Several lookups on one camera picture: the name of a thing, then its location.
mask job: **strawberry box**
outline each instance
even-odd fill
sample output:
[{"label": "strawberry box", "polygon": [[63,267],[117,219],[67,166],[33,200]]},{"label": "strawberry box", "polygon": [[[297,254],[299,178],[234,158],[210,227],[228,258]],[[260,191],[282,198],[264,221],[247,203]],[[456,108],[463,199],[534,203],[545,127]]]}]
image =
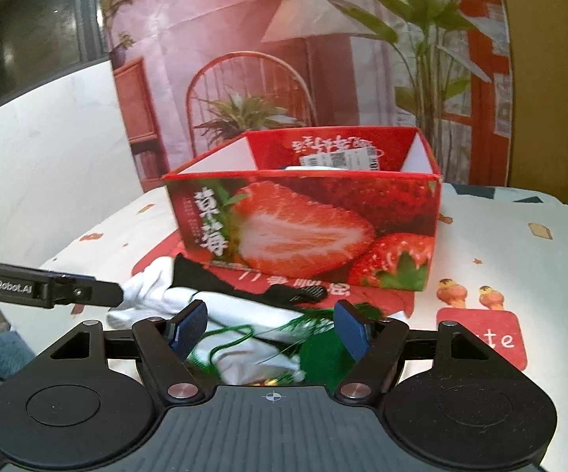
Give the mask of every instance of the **strawberry box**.
[{"label": "strawberry box", "polygon": [[[332,168],[307,169],[314,166]],[[440,173],[414,127],[248,131],[164,180],[191,259],[286,278],[425,288]]]}]

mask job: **chair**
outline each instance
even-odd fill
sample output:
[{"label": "chair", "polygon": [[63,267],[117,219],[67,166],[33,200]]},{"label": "chair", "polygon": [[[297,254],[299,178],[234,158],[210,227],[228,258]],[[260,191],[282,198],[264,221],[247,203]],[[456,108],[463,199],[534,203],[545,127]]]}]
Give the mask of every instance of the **chair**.
[{"label": "chair", "polygon": [[196,129],[214,118],[207,101],[228,100],[229,89],[243,97],[264,96],[286,108],[291,117],[316,125],[316,110],[306,82],[292,66],[266,53],[227,53],[204,65],[187,88],[186,115],[193,158],[208,149],[202,132]]}]

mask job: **silver bolt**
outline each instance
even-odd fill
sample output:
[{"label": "silver bolt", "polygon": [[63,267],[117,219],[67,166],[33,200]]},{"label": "silver bolt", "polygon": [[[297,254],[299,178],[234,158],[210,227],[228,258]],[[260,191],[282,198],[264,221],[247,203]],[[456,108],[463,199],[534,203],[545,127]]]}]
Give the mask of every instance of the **silver bolt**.
[{"label": "silver bolt", "polygon": [[190,399],[199,393],[199,387],[191,383],[175,383],[168,387],[168,395],[177,399]]},{"label": "silver bolt", "polygon": [[346,398],[363,399],[371,394],[371,388],[364,383],[348,383],[341,387],[340,393]]}]

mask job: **yellow wall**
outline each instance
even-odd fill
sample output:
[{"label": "yellow wall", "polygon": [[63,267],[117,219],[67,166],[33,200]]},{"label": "yellow wall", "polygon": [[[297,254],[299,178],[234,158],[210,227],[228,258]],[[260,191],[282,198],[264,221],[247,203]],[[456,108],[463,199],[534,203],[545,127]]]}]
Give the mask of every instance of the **yellow wall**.
[{"label": "yellow wall", "polygon": [[568,0],[506,0],[515,74],[510,186],[568,204]]}]

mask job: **strawberry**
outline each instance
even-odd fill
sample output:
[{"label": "strawberry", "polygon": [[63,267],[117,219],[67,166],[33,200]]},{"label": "strawberry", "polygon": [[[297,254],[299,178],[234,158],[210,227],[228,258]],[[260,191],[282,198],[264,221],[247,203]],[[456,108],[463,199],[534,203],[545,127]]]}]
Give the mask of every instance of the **strawberry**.
[{"label": "strawberry", "polygon": [[265,273],[313,277],[356,258],[374,239],[371,224],[354,212],[271,181],[251,183],[234,198],[238,252]]},{"label": "strawberry", "polygon": [[296,177],[281,183],[323,204],[360,214],[379,236],[414,230],[434,234],[435,199],[427,181]]},{"label": "strawberry", "polygon": [[434,238],[396,233],[373,242],[349,271],[348,282],[374,288],[423,291]]}]

